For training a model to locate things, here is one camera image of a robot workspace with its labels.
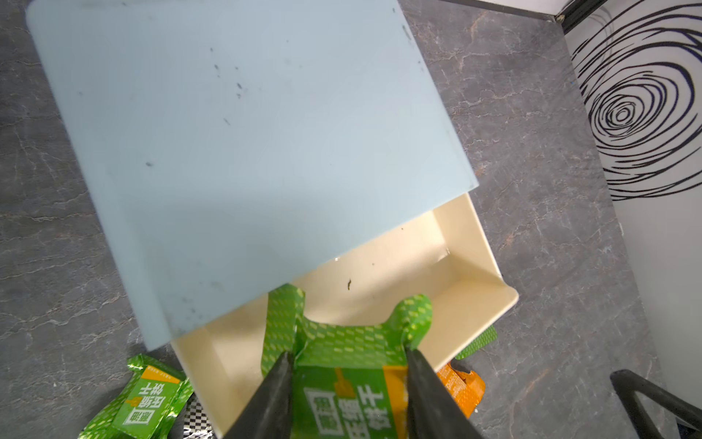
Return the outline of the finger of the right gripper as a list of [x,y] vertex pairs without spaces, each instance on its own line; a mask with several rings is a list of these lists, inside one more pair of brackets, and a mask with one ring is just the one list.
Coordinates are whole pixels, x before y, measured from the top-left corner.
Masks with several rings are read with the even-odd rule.
[[685,402],[649,380],[621,369],[610,375],[612,386],[629,420],[638,434],[659,434],[660,431],[639,399],[643,395],[672,413],[676,419],[692,429],[701,431],[701,409]]

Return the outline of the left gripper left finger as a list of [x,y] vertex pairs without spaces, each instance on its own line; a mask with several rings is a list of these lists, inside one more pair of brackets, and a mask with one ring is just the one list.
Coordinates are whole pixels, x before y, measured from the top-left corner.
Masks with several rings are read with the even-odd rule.
[[285,351],[223,438],[288,439],[293,423],[293,371],[294,355]]

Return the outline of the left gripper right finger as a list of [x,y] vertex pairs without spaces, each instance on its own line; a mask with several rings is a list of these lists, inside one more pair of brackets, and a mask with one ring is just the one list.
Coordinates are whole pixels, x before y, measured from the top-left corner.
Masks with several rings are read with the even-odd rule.
[[481,439],[482,435],[464,416],[422,353],[407,348],[405,354],[409,438]]

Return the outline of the green cookie packet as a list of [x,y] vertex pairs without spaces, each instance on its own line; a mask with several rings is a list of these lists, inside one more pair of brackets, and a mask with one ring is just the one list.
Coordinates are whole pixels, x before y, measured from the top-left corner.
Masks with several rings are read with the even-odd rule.
[[464,349],[462,349],[454,358],[456,360],[464,360],[496,340],[497,331],[495,330],[494,326],[490,326],[477,338],[475,338],[470,344],[468,344]]
[[340,326],[305,316],[305,292],[284,285],[268,295],[261,372],[292,354],[293,438],[406,438],[408,364],[433,320],[417,294],[372,326]]
[[127,360],[133,373],[120,394],[80,432],[80,438],[166,438],[193,387],[183,371],[144,354]]

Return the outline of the cream drawer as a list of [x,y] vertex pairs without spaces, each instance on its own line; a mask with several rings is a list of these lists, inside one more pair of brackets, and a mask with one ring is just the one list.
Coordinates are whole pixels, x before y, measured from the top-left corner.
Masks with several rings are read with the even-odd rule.
[[[420,351],[435,369],[454,359],[518,300],[465,194],[295,283],[306,294],[305,314],[336,325],[378,324],[403,298],[429,296],[433,323]],[[266,298],[257,298],[174,341],[216,435],[234,425],[261,384],[266,310]]]

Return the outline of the blue cream drawer cabinet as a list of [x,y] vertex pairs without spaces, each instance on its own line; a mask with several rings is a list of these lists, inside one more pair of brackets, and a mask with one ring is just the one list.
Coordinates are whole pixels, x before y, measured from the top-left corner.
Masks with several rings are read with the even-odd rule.
[[34,1],[148,349],[469,192],[396,1]]

